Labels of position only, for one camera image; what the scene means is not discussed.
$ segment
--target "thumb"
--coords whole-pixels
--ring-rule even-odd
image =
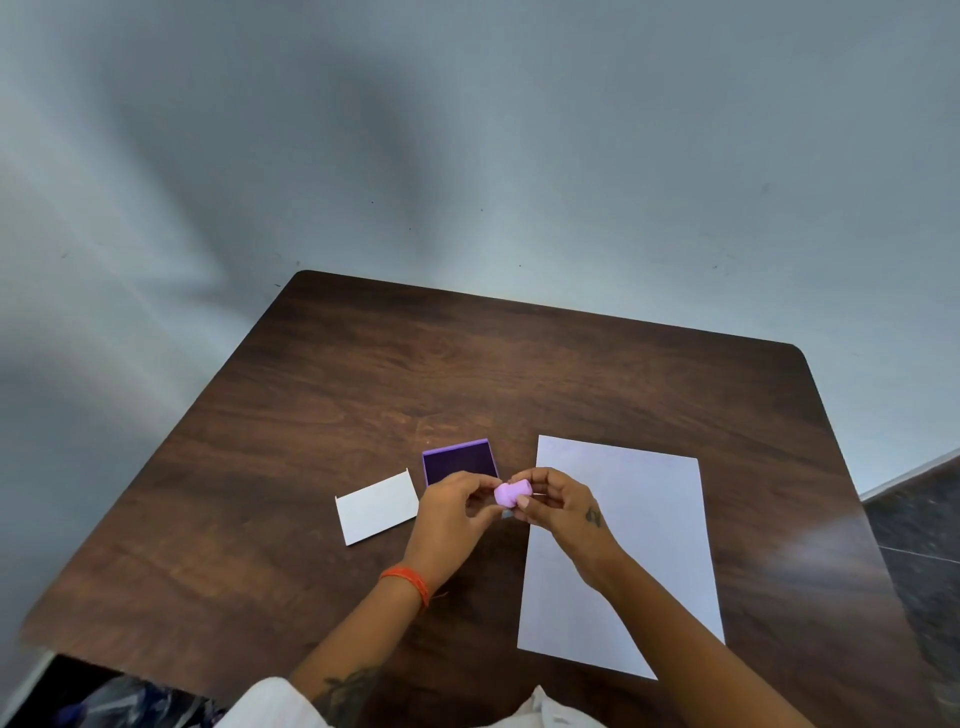
[[[546,528],[548,531],[553,530],[553,512],[556,509],[529,496],[517,496],[516,505],[530,519],[530,523]]]
[[[480,509],[470,520],[476,524],[481,531],[486,531],[495,522],[500,520],[500,515],[507,510],[502,505],[488,505]]]

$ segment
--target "arm tattoo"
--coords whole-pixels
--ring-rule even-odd
[[[587,520],[597,528],[603,528],[603,517],[600,515],[600,511],[592,505],[587,509]]]
[[[314,698],[313,707],[332,728],[350,728],[373,690],[376,673],[376,667],[361,667],[343,680],[326,678],[327,691]]]

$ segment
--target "white wall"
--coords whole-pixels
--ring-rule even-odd
[[[8,0],[0,641],[298,268],[795,343],[861,491],[957,448],[957,27]]]

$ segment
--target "orange bracelet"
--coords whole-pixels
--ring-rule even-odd
[[[413,584],[417,588],[417,591],[420,592],[420,599],[423,600],[423,608],[420,609],[421,612],[430,605],[430,591],[426,588],[426,583],[420,578],[420,575],[414,570],[400,566],[390,567],[380,574],[381,579],[384,576],[399,576],[401,579],[406,579]]]

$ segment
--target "white paper sheet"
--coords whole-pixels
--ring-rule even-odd
[[[537,465],[586,483],[627,553],[724,639],[696,459],[541,435]],[[516,646],[656,679],[613,607],[542,528],[530,529]]]
[[[415,518],[420,506],[409,471],[335,500],[347,546]]]

